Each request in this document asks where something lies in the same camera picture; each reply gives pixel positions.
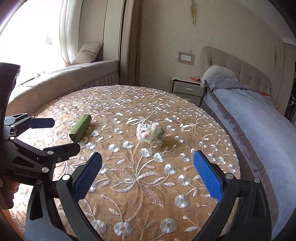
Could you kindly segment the person's hand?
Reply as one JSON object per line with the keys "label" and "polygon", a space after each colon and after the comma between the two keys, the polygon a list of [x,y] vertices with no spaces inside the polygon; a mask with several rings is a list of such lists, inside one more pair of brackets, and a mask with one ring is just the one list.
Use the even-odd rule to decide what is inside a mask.
{"label": "person's hand", "polygon": [[[2,196],[5,197],[5,195],[7,193],[8,193],[8,195],[15,194],[19,189],[19,185],[20,185],[19,182],[11,181],[11,180],[7,179],[5,176],[1,176],[0,186],[1,186]],[[3,187],[6,187],[8,191],[4,192]]]}

